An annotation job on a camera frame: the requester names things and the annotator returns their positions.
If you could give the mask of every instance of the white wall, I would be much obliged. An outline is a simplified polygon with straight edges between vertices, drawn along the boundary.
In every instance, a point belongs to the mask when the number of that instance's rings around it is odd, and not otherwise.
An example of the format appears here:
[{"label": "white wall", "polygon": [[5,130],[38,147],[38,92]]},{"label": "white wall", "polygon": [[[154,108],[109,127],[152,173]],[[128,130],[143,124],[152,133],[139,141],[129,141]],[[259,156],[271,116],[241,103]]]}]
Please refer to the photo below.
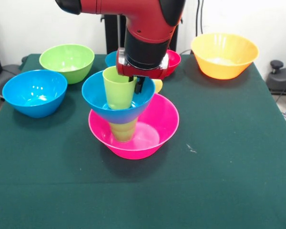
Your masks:
[{"label": "white wall", "polygon": [[[190,48],[195,36],[197,0],[187,0],[180,25],[178,51]],[[205,0],[204,32],[243,35],[257,44],[255,62],[266,77],[269,62],[286,66],[286,0]],[[100,15],[65,13],[54,0],[0,0],[0,58],[3,64],[20,63],[29,53],[41,53],[61,43],[80,43],[95,53],[106,53],[104,23]]]},{"label": "white wall", "polygon": [[20,63],[30,53],[62,43],[79,43],[95,53],[106,52],[100,15],[73,15],[55,0],[0,0],[0,60]]},{"label": "white wall", "polygon": [[[197,2],[187,0],[179,51],[189,49],[195,36]],[[264,78],[271,69],[271,60],[279,59],[286,66],[286,0],[205,0],[203,29],[236,33],[252,40],[260,49],[255,64]]]}]

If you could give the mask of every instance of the yellow cup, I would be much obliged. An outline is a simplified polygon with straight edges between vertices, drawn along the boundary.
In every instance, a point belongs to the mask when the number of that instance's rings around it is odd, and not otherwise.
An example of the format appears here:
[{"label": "yellow cup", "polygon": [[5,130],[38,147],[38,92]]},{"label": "yellow cup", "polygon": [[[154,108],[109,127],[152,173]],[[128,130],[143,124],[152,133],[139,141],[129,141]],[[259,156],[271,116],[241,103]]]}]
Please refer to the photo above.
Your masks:
[{"label": "yellow cup", "polygon": [[116,66],[112,66],[103,71],[103,79],[109,107],[113,110],[130,108],[137,77],[128,82],[129,77],[119,75]]},{"label": "yellow cup", "polygon": [[119,142],[128,142],[133,137],[138,118],[125,124],[109,123],[114,138]]},{"label": "yellow cup", "polygon": [[161,89],[162,89],[162,87],[163,87],[163,82],[162,82],[162,80],[158,80],[158,79],[153,79],[153,82],[154,82],[154,84],[155,84],[155,86],[156,86],[156,93],[159,93],[160,91],[161,91]]}]

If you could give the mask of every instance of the red bowl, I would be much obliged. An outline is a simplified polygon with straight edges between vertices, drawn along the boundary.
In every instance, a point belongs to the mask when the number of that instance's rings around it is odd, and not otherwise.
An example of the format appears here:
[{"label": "red bowl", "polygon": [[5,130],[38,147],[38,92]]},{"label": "red bowl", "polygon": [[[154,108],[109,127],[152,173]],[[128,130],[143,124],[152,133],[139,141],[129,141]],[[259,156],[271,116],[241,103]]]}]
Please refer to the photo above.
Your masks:
[{"label": "red bowl", "polygon": [[171,75],[176,70],[176,68],[181,62],[181,56],[178,53],[172,50],[167,50],[167,54],[169,58],[169,63],[168,63],[168,69],[167,69],[167,73],[165,77]]}]

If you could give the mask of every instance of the magenta bowl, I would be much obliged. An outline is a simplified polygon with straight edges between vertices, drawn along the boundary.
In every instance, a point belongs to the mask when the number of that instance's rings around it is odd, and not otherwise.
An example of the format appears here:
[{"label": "magenta bowl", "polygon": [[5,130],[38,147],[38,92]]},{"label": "magenta bowl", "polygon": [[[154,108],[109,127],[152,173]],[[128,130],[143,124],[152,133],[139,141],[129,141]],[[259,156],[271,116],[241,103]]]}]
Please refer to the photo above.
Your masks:
[{"label": "magenta bowl", "polygon": [[93,110],[88,119],[93,135],[117,156],[138,160],[154,154],[177,131],[179,114],[174,104],[160,94],[155,94],[139,116],[133,138],[129,142],[118,142],[110,131],[106,120]]}]

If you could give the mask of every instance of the red robot arm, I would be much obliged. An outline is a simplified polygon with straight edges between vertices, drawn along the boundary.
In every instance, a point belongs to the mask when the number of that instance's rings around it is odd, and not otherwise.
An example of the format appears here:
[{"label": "red robot arm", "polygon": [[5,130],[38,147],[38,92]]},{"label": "red robot arm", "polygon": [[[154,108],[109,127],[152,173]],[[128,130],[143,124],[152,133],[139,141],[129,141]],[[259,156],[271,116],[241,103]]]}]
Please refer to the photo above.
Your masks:
[{"label": "red robot arm", "polygon": [[117,69],[127,76],[163,79],[166,51],[179,24],[185,0],[56,0],[65,11],[115,14],[127,18],[125,49],[118,50]]}]

